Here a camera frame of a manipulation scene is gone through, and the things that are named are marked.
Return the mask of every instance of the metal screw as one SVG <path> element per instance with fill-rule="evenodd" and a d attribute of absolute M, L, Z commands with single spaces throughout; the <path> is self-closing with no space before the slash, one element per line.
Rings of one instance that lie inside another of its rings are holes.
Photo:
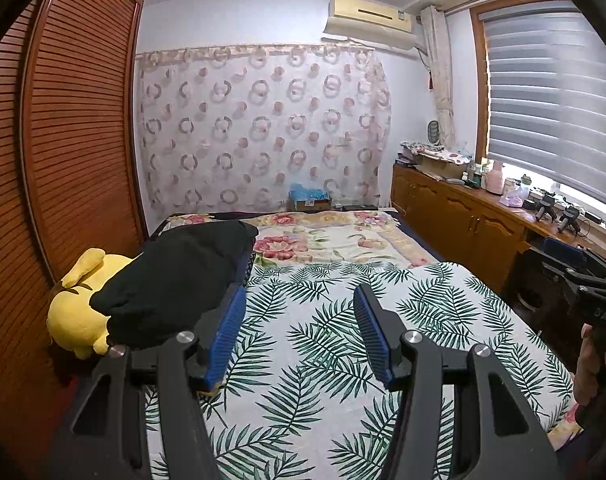
<path fill-rule="evenodd" d="M 411 344 L 417 344 L 423 341 L 423 334 L 416 330 L 408 330 L 403 334 L 403 339 Z"/>
<path fill-rule="evenodd" d="M 107 353 L 110 357 L 123 357 L 123 355 L 125 355 L 126 350 L 127 347 L 125 345 L 114 345 L 110 346 L 110 349 L 107 351 Z"/>
<path fill-rule="evenodd" d="M 479 357 L 488 357 L 491 352 L 492 351 L 488 345 L 476 345 L 474 347 L 474 353 Z"/>
<path fill-rule="evenodd" d="M 179 343 L 191 343 L 194 341 L 194 333 L 190 332 L 190 330 L 183 330 L 176 334 L 176 340 Z"/>

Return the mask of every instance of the black cloth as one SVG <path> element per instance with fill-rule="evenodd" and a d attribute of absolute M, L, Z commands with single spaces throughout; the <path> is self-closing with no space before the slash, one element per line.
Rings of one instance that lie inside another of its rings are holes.
<path fill-rule="evenodd" d="M 192 328 L 219 306 L 257 234 L 241 221 L 206 222 L 171 229 L 146 245 L 90 298 L 94 310 L 111 316 L 110 344 L 147 348 Z"/>

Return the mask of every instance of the bed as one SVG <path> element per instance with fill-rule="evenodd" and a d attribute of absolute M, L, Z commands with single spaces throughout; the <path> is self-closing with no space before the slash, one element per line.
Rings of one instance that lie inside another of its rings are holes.
<path fill-rule="evenodd" d="M 216 221 L 173 216 L 159 229 Z M 224 386 L 201 397 L 219 471 L 229 479 L 378 478 L 400 396 L 369 369 L 352 311 L 368 283 L 382 306 L 437 343 L 487 343 L 548 431 L 570 408 L 570 373 L 496 294 L 441 262 L 385 212 L 279 213 L 257 226 L 247 311 Z M 158 396 L 146 392 L 154 478 L 168 478 Z M 443 391 L 435 478 L 448 478 L 453 392 Z"/>

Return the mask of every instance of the stuffed animal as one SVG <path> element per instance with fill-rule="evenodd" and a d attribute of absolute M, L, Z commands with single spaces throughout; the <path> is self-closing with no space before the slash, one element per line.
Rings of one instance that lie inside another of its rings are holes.
<path fill-rule="evenodd" d="M 79 359 L 87 359 L 93 351 L 100 355 L 107 352 L 110 318 L 90 307 L 90 297 L 131 261 L 119 254 L 105 254 L 102 249 L 87 249 L 78 258 L 49 305 L 48 331 L 59 346 Z"/>

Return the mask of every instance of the desk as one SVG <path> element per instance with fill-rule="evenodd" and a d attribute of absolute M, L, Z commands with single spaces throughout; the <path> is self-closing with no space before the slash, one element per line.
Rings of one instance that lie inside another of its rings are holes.
<path fill-rule="evenodd" d="M 516 255 L 546 237 L 606 258 L 601 246 L 570 232 L 558 233 L 557 223 L 537 222 L 533 211 L 508 208 L 485 190 L 438 182 L 409 168 L 394 167 L 391 197 L 405 222 L 445 260 L 467 267 L 497 294 Z"/>

